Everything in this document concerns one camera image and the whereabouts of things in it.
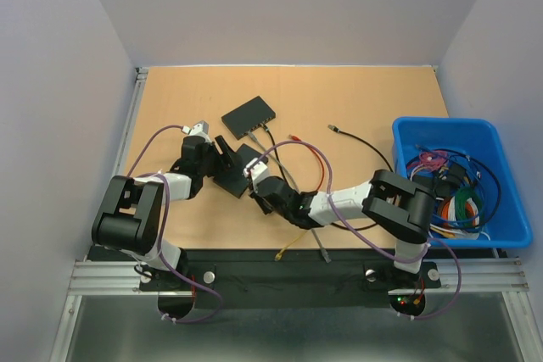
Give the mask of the black box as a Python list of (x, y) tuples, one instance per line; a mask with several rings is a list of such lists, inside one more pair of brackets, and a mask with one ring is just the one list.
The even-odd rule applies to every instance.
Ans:
[(249, 182), (244, 176), (244, 168), (259, 157), (260, 153), (257, 150), (243, 143), (235, 152), (234, 166), (214, 176), (213, 182), (235, 198), (241, 198), (249, 187)]

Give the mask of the black network switch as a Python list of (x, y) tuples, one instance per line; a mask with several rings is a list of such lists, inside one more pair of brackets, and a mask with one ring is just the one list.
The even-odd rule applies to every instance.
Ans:
[(260, 97), (254, 97), (221, 117), (222, 123), (240, 140), (276, 118), (275, 111)]

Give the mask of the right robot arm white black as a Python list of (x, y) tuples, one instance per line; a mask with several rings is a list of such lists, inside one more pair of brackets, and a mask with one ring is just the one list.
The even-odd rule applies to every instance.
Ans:
[(420, 277), (436, 199), (431, 189), (388, 170), (377, 170), (370, 181), (330, 193), (296, 192), (262, 163), (244, 174), (250, 180), (251, 197), (264, 213), (275, 212), (300, 229), (372, 220), (396, 239), (390, 266), (393, 281), (409, 286)]

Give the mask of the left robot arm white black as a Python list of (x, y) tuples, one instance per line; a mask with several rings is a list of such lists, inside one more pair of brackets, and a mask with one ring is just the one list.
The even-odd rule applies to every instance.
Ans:
[(243, 164), (241, 151), (232, 150), (222, 136), (213, 142), (185, 137), (180, 158), (164, 174), (116, 175), (110, 180), (92, 224), (92, 241), (130, 254), (150, 271), (159, 270), (171, 289), (192, 284), (186, 252), (164, 238), (169, 206), (174, 200), (195, 198), (206, 177), (240, 198), (248, 186)]

